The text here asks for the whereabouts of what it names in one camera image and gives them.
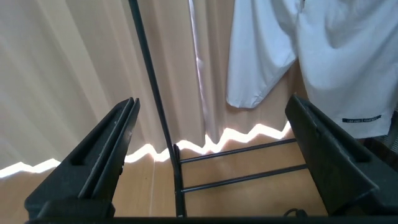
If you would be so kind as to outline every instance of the curtain fold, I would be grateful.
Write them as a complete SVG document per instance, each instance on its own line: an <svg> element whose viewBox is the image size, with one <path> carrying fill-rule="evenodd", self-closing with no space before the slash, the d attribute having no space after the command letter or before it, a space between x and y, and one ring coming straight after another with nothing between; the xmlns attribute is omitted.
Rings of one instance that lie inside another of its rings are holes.
<svg viewBox="0 0 398 224"><path fill-rule="evenodd" d="M298 64L256 109L228 106L234 2L192 3L191 14L188 0L139 0L172 141L203 146L205 134L217 143L225 128L257 123L282 130ZM61 161L130 96L141 111L129 153L165 149L127 0L0 1L0 66L0 169Z"/></svg>

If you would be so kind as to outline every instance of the white cloth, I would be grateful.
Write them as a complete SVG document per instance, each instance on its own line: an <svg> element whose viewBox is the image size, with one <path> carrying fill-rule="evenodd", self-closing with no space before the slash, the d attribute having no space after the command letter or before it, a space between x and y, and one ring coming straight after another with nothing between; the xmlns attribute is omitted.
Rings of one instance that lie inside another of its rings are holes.
<svg viewBox="0 0 398 224"><path fill-rule="evenodd" d="M398 95L398 1L305 1L297 46L315 106L354 138L388 133Z"/></svg>
<svg viewBox="0 0 398 224"><path fill-rule="evenodd" d="M257 106L293 64L300 3L235 0L227 80L231 106Z"/></svg>

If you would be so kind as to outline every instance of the metal bed frame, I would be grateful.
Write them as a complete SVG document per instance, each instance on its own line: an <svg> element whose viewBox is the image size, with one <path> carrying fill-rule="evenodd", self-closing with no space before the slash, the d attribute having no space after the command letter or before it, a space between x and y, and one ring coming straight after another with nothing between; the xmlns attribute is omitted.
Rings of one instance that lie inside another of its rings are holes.
<svg viewBox="0 0 398 224"><path fill-rule="evenodd" d="M282 144L289 144L289 143L295 142L296 140L295 139L286 139L286 140L276 141L276 142L267 143L267 144L260 144L257 146L244 147L241 149L235 149L235 150L231 150L231 151L213 153L213 154L198 156L198 157L189 158L189 159L181 159L180 149L178 148L178 146L176 144L172 143L172 140L170 137L170 131L169 131L169 127L167 125L167 120L166 120L166 116L165 116L165 112L164 112L164 108L163 108L163 104L162 104L162 98L160 97L159 87L158 87L157 81L156 81L155 70L154 70L154 66L152 63L152 58L150 56L147 38L146 38L143 23L142 23L142 17L141 17L141 13L139 10L137 0L129 0L129 5L131 8L132 17L134 19L134 24L136 26L137 36L138 36L139 43L141 46L142 56L144 57L145 66L146 66L146 69L148 72L150 86L152 88L152 93L153 93L153 96L155 99L160 123L162 124L162 129L163 129L167 149L169 150L170 161L173 166L174 187L175 187L175 209L176 209L177 217L186 217L187 216L187 209L185 207L185 193L193 192L196 190L209 189L212 187L219 187L222 185L234 184L234 183L243 182L243 181L247 181L247 180L254 180L254 179L261 178L261 177L268 177L268 176L277 175L277 174L284 174L287 172L293 172L293 171L307 168L306 164L302 164L299 166L292 166L292 167L286 167L286 168L277 169L277 170L271 170L271 171L267 171L267 172L260 172L258 174L246 175L243 177L221 180L221 181L208 183L208 184L184 187L183 176L182 176L182 164L189 163L189 162L196 162L196 161L200 161L200 160L204 160L204 159L211 159L214 157L227 156L227 155L236 154L236 153L240 153L240 152L248 152L248 151L256 150L256 149L264 149L267 147L278 146L278 145L282 145Z"/></svg>

